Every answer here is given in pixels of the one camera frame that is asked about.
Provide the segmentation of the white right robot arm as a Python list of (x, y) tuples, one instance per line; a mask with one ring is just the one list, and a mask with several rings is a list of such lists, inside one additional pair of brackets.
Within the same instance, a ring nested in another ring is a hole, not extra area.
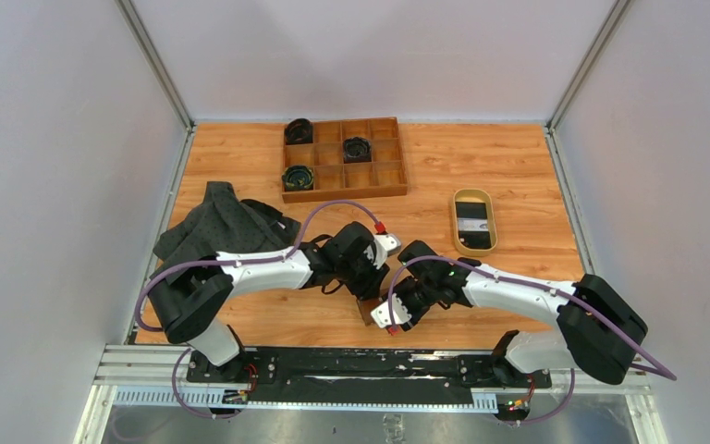
[(432, 306), (455, 304), (511, 312), (550, 327), (540, 333), (510, 330), (499, 340), (484, 372), (503, 386), (537, 371), (570, 368), (619, 385), (648, 332), (641, 317), (597, 275), (577, 281), (525, 277), (472, 259), (439, 256), (420, 240), (398, 260), (409, 276), (393, 280), (372, 310), (381, 328), (408, 331)]

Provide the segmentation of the yellow oval card tray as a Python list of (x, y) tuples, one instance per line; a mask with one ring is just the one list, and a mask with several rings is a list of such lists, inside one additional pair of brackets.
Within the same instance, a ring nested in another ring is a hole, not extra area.
[[(457, 228), (457, 218), (455, 210), (455, 202), (483, 202), (486, 203), (488, 207), (488, 223), (490, 228), (491, 240), (493, 243), (493, 248), (490, 250), (470, 250), (463, 247), (459, 243), (459, 231)], [(455, 248), (466, 256), (472, 257), (483, 257), (490, 254), (497, 246), (498, 236), (496, 233), (496, 219), (494, 216), (494, 208), (491, 196), (483, 190), (479, 189), (461, 189), (453, 194), (451, 200), (451, 227), (452, 227), (452, 237), (454, 241)]]

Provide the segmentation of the brown leather card holder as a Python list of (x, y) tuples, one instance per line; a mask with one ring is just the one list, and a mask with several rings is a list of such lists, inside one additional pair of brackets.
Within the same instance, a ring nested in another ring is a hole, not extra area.
[(385, 294), (369, 300), (358, 301), (358, 308), (366, 326), (387, 328), (392, 325)]

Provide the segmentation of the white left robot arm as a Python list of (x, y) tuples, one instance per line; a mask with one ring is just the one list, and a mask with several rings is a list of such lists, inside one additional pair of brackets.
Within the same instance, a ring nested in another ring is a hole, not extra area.
[(201, 353), (221, 380), (239, 380), (246, 357), (232, 327), (218, 321), (225, 303), (263, 290), (318, 288), (331, 294), (346, 288), (360, 301), (379, 295), (387, 275), (388, 257), (401, 247), (399, 239), (378, 225), (371, 232), (359, 222), (336, 235), (263, 253), (220, 252), (214, 259), (173, 265), (158, 274), (147, 297), (174, 345), (187, 344)]

